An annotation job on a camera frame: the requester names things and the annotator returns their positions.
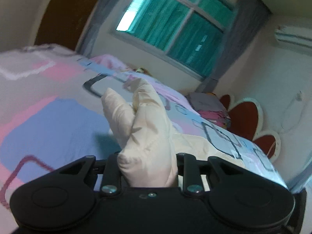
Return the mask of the cream quilted jacket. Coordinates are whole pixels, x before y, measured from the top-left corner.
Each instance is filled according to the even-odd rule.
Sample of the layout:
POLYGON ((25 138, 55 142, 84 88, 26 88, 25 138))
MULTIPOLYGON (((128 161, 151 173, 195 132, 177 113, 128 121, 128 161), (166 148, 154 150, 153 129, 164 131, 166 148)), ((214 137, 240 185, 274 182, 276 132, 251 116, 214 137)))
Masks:
POLYGON ((128 184, 137 188, 182 186, 178 174, 178 153, 194 155, 206 161, 217 156, 244 168, 242 160, 234 159, 215 148, 207 139, 178 132, 154 88, 144 79, 130 83, 132 103, 112 88, 101 97, 103 112, 121 152, 118 167, 128 184))

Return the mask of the stack of folded clothes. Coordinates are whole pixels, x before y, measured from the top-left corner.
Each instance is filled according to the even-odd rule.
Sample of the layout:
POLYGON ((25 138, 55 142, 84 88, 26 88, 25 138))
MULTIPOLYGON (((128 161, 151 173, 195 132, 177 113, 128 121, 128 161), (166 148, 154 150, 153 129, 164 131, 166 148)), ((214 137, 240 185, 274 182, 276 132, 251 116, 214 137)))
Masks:
POLYGON ((228 129, 231 124, 230 116, 215 94, 191 92, 186 96, 191 107, 199 115, 214 125, 228 129))

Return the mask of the pink lilac blanket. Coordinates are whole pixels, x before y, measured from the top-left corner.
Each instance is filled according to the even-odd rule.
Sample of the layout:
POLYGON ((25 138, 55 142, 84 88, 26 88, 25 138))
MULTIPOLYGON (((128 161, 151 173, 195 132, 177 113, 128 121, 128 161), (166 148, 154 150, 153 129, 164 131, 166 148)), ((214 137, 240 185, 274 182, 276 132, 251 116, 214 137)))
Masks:
POLYGON ((155 89, 155 91, 159 94, 165 97, 166 99, 170 100, 171 102, 177 103, 190 112, 194 112, 193 108, 189 104, 188 100, 184 95, 181 93, 175 91, 174 89, 170 88, 169 86, 164 85, 159 80, 150 77, 145 74, 137 73, 134 69, 123 63, 122 61, 118 60, 118 58, 110 55, 110 54, 104 54, 101 56, 96 56, 91 58, 91 61, 95 62, 96 64, 100 66, 105 66, 109 70, 114 71, 114 76, 117 76, 122 81, 125 81, 124 86, 126 86, 127 83, 130 83, 136 78, 143 78, 146 80, 150 85, 152 85, 155 89))

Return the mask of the red white heart headboard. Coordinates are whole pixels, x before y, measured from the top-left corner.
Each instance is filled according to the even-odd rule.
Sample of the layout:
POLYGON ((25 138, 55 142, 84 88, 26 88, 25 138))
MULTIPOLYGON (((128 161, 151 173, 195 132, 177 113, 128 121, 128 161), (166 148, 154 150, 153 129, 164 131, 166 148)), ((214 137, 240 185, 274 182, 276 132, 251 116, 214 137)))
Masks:
POLYGON ((264 112, 260 103, 249 97, 235 101, 231 94, 219 100, 230 117, 229 131, 254 142, 270 162, 275 162, 281 151, 281 139, 277 132, 263 129, 264 112))

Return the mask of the patterned blue pink bedsheet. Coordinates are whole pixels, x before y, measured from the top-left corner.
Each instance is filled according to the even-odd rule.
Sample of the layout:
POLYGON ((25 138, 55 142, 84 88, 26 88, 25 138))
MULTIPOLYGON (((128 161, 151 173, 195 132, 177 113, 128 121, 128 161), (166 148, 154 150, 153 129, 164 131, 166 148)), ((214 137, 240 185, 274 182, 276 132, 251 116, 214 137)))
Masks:
POLYGON ((85 155, 118 151, 101 96, 112 88, 128 103, 114 71, 59 45, 1 53, 1 209, 13 191, 85 155))

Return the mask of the yellow patterned pillow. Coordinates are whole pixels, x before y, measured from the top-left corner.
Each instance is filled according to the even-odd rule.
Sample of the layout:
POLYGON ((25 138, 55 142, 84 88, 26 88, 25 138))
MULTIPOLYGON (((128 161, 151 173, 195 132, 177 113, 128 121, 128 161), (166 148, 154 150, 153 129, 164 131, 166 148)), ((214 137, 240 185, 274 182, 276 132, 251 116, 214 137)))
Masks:
POLYGON ((145 75, 148 75, 150 77, 152 76, 152 74, 150 74, 149 71, 143 67, 139 67, 139 68, 135 69, 135 72, 145 74, 145 75))

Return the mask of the window with green curtain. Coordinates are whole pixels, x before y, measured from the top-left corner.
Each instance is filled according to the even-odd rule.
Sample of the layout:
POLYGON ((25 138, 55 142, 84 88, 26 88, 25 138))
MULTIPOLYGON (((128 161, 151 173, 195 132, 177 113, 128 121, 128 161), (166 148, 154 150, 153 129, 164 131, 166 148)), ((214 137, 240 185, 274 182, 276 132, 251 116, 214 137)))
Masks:
POLYGON ((233 19, 229 0, 131 0, 113 32, 203 79, 233 19))

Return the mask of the grey right curtain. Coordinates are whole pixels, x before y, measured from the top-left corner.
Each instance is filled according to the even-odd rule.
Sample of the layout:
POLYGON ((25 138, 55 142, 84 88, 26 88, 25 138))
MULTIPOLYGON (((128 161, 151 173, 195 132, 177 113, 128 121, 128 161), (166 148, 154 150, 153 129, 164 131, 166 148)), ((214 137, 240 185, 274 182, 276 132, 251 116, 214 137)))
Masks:
POLYGON ((245 52, 270 15, 271 11, 262 0, 238 1, 234 21, 225 34, 214 68, 196 92, 212 92, 216 88, 219 79, 245 52))

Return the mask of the grey curtain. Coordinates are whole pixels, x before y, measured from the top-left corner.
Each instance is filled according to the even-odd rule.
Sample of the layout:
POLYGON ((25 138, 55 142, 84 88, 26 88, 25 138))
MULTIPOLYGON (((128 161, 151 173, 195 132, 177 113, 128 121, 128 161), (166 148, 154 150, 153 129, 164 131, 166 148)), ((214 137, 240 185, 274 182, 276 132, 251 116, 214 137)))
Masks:
POLYGON ((90 57, 98 32, 104 21, 119 0, 98 0, 87 25, 77 52, 85 57, 90 57))
POLYGON ((234 21, 225 34, 214 68, 196 92, 212 92, 216 88, 219 79, 245 52, 270 15, 271 11, 262 0, 238 1, 234 21))

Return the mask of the dark brown wooden door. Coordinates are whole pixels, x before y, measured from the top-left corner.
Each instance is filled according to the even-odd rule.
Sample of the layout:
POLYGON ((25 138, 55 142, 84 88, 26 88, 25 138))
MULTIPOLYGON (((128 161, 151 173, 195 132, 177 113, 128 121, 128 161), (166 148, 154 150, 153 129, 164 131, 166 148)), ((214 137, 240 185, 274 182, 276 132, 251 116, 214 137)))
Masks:
POLYGON ((59 44, 74 50, 98 0, 50 0, 35 44, 59 44))

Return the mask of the grey left curtain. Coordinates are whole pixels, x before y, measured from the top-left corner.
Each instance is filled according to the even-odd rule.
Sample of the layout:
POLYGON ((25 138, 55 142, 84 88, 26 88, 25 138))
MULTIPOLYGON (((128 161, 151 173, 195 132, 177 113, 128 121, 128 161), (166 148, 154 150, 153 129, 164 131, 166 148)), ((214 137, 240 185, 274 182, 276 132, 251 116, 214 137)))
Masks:
POLYGON ((98 0, 87 25, 77 52, 85 57, 90 57, 98 32, 104 21, 119 0, 98 0))

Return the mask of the white wall air conditioner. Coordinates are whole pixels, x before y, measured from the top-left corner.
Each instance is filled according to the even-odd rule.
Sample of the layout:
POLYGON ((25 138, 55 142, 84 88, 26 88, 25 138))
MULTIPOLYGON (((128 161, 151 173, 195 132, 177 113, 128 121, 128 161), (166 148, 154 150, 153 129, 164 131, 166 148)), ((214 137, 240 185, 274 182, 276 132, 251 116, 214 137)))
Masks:
POLYGON ((281 43, 311 48, 311 28, 280 25, 274 30, 274 36, 281 43))

